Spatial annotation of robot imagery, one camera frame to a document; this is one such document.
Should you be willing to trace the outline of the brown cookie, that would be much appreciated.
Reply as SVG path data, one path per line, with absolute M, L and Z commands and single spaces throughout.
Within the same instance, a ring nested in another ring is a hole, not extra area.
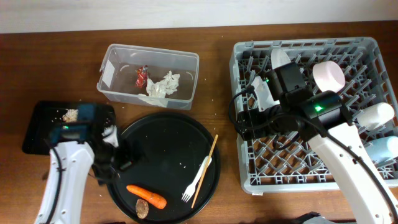
M 149 204 L 143 199 L 138 199 L 136 202 L 136 214 L 140 219 L 145 219 L 149 213 Z

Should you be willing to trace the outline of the red snack wrapper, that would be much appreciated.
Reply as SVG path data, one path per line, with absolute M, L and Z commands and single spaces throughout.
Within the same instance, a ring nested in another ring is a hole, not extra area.
M 144 65 L 143 67 L 138 68 L 136 70 L 136 73 L 137 73 L 136 86 L 138 88 L 144 88 L 147 85 L 148 66 Z

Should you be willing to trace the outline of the orange carrot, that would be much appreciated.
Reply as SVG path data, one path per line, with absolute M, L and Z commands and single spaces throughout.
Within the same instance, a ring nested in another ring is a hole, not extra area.
M 152 204 L 154 207 L 156 207 L 158 209 L 164 209 L 167 205 L 167 201 L 163 196 L 153 193 L 153 192 L 146 190 L 142 187 L 139 187 L 136 185 L 127 185 L 126 189 L 130 193 L 139 196 L 140 198 L 146 200 L 147 202 L 149 202 L 150 204 Z

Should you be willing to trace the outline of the white speckled plate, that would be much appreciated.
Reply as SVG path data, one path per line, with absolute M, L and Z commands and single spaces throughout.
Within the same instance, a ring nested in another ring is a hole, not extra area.
M 273 49 L 271 52 L 271 66 L 273 69 L 284 66 L 290 63 L 291 60 L 285 51 L 282 49 Z

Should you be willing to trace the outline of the white plastic fork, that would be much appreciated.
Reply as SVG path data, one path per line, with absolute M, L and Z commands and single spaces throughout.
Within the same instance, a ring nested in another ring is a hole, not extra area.
M 190 198 L 193 196 L 193 194 L 196 191 L 196 185 L 198 183 L 198 181 L 201 178 L 201 175 L 204 171 L 204 165 L 206 164 L 206 162 L 209 160 L 209 163 L 211 164 L 212 162 L 212 158 L 208 158 L 208 156 L 206 156 L 203 160 L 203 162 L 201 163 L 198 172 L 196 173 L 196 176 L 194 178 L 194 180 L 192 181 L 192 183 L 185 189 L 183 195 L 182 195 L 182 201 L 183 202 L 188 202 L 190 200 Z

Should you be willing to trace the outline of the white cup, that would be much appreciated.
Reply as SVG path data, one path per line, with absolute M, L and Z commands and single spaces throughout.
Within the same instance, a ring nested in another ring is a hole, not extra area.
M 358 115 L 357 120 L 360 126 L 372 131 L 390 121 L 394 115 L 393 107 L 382 102 L 364 109 Z

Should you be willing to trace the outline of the light blue cup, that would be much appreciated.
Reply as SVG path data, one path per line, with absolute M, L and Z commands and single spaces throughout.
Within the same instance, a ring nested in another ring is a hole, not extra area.
M 397 147 L 397 136 L 389 136 L 370 141 L 365 150 L 373 163 L 379 164 L 395 159 Z

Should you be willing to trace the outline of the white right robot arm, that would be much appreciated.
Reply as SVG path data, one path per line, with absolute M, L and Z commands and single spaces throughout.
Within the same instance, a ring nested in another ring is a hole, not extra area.
M 397 199 L 369 158 L 338 94 L 345 86 L 342 69 L 326 61 L 314 65 L 313 76 L 319 94 L 295 62 L 256 77 L 234 97 L 253 95 L 258 111 L 240 111 L 229 120 L 244 140 L 298 132 L 332 174 L 358 223 L 397 223 Z

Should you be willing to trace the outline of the white napkin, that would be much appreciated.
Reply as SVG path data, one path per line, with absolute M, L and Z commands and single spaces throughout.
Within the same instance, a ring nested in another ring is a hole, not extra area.
M 179 86 L 180 74 L 172 74 L 169 71 L 164 78 L 154 83 L 150 78 L 146 80 L 147 95 L 140 93 L 140 96 L 148 96 L 150 99 L 142 99 L 144 102 L 152 105 L 166 108 L 168 101 L 165 99 L 167 95 L 171 95 L 177 91 Z

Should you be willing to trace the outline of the wooden chopstick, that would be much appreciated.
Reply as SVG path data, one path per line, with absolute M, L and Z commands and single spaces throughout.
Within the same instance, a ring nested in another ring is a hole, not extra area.
M 198 183 L 198 185 L 197 185 L 197 188 L 196 188 L 196 191 L 195 191 L 195 196 L 194 196 L 194 199 L 193 199 L 191 208 L 194 208 L 195 202 L 197 201 L 197 197 L 198 197 L 198 194 L 199 194 L 199 192 L 200 192 L 201 185 L 202 185 L 202 183 L 203 183 L 203 179 L 205 178 L 205 174 L 206 174 L 206 171 L 207 171 L 207 169 L 208 169 L 208 165 L 210 164 L 210 159 L 212 158 L 213 151 L 214 151 L 214 149 L 215 149 L 215 146 L 216 146 L 218 137 L 219 137 L 219 135 L 216 134 L 215 137 L 214 137 L 213 144 L 212 144 L 212 146 L 211 146 L 209 155 L 208 155 L 208 159 L 207 159 L 205 165 L 202 166 L 202 167 L 203 167 L 203 172 L 202 172 L 202 174 L 201 174 L 201 178 L 200 178 L 199 183 Z

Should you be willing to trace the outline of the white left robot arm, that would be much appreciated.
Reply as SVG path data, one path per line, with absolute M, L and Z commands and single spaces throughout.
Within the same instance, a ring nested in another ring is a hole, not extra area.
M 44 139 L 50 169 L 36 223 L 79 223 L 89 173 L 110 184 L 138 160 L 121 139 L 112 106 L 82 103 L 59 113 Z

